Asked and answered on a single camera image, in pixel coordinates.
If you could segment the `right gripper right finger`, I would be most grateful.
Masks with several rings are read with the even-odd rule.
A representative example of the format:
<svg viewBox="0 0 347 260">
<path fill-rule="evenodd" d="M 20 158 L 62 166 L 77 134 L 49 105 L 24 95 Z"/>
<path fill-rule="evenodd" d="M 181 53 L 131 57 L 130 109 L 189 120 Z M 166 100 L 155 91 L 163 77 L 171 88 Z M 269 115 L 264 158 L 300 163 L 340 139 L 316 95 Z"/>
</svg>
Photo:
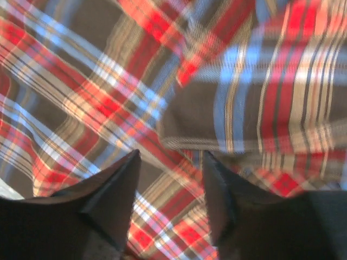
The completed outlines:
<svg viewBox="0 0 347 260">
<path fill-rule="evenodd" d="M 283 198 L 203 155 L 212 244 L 220 259 L 346 259 L 346 192 Z"/>
</svg>

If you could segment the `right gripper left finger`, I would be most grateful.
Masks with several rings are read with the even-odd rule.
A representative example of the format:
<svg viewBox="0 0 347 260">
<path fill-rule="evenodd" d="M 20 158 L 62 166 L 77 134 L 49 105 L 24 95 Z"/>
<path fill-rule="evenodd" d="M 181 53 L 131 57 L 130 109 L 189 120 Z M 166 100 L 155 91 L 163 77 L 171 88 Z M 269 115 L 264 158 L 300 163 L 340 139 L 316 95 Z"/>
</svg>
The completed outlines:
<svg viewBox="0 0 347 260">
<path fill-rule="evenodd" d="M 1 198 L 1 259 L 123 259 L 141 158 L 48 197 Z"/>
</svg>

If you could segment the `red brown plaid shirt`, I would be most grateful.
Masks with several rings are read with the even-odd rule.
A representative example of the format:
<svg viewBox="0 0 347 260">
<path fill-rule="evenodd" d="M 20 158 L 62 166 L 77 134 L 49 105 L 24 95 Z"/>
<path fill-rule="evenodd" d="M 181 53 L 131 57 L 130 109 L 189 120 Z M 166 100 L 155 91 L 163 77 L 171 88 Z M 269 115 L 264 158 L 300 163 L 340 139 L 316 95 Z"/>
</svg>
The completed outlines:
<svg viewBox="0 0 347 260">
<path fill-rule="evenodd" d="M 130 259 L 217 259 L 205 150 L 284 197 L 346 189 L 346 1 L 1 1 L 1 194 L 133 149 Z"/>
</svg>

